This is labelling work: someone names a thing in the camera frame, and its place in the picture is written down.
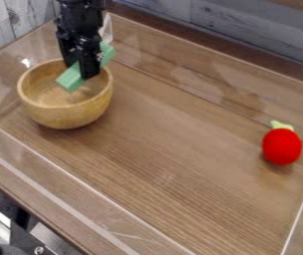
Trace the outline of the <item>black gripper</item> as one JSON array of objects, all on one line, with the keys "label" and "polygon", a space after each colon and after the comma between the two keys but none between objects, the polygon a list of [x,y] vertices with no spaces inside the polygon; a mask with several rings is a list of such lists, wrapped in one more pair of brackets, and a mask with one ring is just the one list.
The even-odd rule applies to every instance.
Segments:
[{"label": "black gripper", "polygon": [[[82,77],[87,80],[100,73],[102,68],[100,29],[106,0],[57,0],[57,3],[57,39],[64,62],[68,67],[80,62]],[[82,42],[87,43],[78,50]]]}]

